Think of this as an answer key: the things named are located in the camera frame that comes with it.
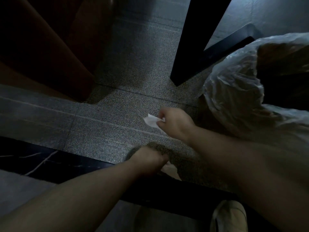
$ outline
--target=gray carpet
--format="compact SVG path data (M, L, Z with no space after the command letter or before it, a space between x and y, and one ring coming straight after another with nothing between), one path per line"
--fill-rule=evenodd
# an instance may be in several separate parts
M123 161L132 147L155 141L172 149L184 180L226 189L193 150L142 119L156 115L161 105L197 115L211 68L179 87L169 79L189 1L129 0L96 70L89 103L0 85L0 135L112 163ZM232 0L208 47L250 22L265 36L308 31L308 5L309 0Z

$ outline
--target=black marble surface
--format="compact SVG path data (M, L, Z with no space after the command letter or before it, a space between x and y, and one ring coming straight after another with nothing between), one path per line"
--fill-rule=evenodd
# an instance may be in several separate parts
M0 137L0 169L56 184L114 164ZM221 200L235 194L156 175L137 181L122 200L210 223ZM273 226L245 205L250 230Z

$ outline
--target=plastic bag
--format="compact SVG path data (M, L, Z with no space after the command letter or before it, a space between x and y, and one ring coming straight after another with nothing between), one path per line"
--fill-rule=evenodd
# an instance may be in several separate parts
M308 73L309 33L258 39L214 66L203 86L209 109L235 136L308 156L309 112L263 104L257 68L275 81Z

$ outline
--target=hand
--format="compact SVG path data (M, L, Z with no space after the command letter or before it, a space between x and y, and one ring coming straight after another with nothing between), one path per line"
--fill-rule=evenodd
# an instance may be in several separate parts
M179 108L163 107L158 117L165 117L165 122L158 121L157 125L172 138L183 141L188 144L188 133L195 127L191 117Z
M151 176L159 172L168 162L168 156L144 146L135 152L129 161L142 176Z

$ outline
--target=brown furniture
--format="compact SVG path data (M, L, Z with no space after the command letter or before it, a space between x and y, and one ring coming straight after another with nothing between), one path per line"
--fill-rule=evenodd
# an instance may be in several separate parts
M57 97L85 101L120 2L0 0L0 67L9 68L0 71L19 72L1 73L0 83L32 89L33 81L36 91L48 86Z

